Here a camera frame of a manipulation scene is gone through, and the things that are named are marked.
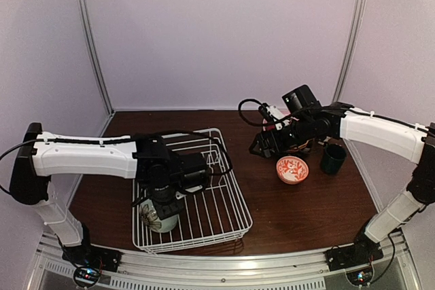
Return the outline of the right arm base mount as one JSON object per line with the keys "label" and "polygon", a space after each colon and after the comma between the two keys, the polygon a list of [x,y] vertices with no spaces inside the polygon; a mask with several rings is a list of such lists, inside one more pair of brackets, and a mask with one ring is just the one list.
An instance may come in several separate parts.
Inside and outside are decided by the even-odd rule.
{"label": "right arm base mount", "polygon": [[359,231],[352,244],[333,246],[325,252],[329,271],[346,270],[347,280],[356,287],[368,286],[374,278],[372,263],[383,258],[379,243]]}

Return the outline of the green floral cup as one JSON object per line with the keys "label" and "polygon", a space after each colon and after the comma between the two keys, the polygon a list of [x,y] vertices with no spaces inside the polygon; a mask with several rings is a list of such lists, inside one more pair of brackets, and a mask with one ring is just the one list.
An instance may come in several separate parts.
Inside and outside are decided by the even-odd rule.
{"label": "green floral cup", "polygon": [[139,205],[139,220],[149,230],[157,233],[172,231],[178,224],[179,215],[161,219],[151,200],[146,200]]}

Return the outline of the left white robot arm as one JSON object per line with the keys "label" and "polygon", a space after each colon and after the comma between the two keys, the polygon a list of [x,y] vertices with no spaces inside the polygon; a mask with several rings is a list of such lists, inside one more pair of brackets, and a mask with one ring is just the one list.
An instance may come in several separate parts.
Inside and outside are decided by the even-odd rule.
{"label": "left white robot arm", "polygon": [[17,156],[10,196],[32,206],[84,266],[97,260],[97,249],[89,244],[88,228],[56,195],[50,183],[52,175],[107,175],[135,180],[145,193],[133,204],[153,232],[172,231],[184,208],[179,195],[186,188],[186,160],[171,151],[160,135],[73,138],[44,132],[40,123],[32,123],[23,142],[13,150]]}

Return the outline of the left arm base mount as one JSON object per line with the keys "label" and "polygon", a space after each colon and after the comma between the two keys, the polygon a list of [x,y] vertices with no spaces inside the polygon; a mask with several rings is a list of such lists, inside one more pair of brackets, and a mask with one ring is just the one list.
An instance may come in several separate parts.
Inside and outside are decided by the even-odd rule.
{"label": "left arm base mount", "polygon": [[99,282],[103,271],[118,271],[122,254],[115,249],[92,245],[88,227],[82,227],[83,239],[80,245],[66,247],[60,238],[58,243],[63,251],[62,258],[75,268],[72,276],[74,283],[81,289],[89,289]]}

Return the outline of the dark teal mug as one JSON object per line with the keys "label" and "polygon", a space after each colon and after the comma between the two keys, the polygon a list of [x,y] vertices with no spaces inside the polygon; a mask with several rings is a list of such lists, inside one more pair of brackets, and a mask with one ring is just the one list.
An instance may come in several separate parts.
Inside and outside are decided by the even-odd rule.
{"label": "dark teal mug", "polygon": [[320,168],[328,175],[336,175],[341,169],[346,157],[347,153],[342,146],[338,144],[328,144],[324,147]]}

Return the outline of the pink patterned white bowl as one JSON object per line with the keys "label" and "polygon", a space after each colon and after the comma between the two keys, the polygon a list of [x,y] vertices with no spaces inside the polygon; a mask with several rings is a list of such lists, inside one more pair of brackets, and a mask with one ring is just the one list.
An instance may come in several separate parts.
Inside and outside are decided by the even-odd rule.
{"label": "pink patterned white bowl", "polygon": [[276,163],[278,178],[289,185],[303,182],[309,175],[307,163],[296,156],[284,156]]}

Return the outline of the yellow dotted plate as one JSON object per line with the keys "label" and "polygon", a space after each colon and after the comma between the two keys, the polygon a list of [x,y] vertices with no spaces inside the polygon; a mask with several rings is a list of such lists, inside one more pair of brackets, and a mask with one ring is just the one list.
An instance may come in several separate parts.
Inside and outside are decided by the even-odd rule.
{"label": "yellow dotted plate", "polygon": [[313,141],[308,140],[307,142],[303,143],[302,145],[298,145],[295,147],[292,147],[288,150],[289,153],[309,153],[313,147]]}

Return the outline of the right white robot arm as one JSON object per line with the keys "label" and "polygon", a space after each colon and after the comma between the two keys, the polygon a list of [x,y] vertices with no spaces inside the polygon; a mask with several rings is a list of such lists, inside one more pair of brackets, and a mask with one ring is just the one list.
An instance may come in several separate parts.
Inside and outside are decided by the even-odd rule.
{"label": "right white robot arm", "polygon": [[414,164],[409,183],[362,228],[349,247],[349,259],[364,263],[375,244],[434,203],[434,129],[367,112],[344,103],[310,103],[291,108],[289,115],[265,103],[259,111],[265,122],[249,147],[250,153],[270,158],[305,143],[327,138],[374,147]]}

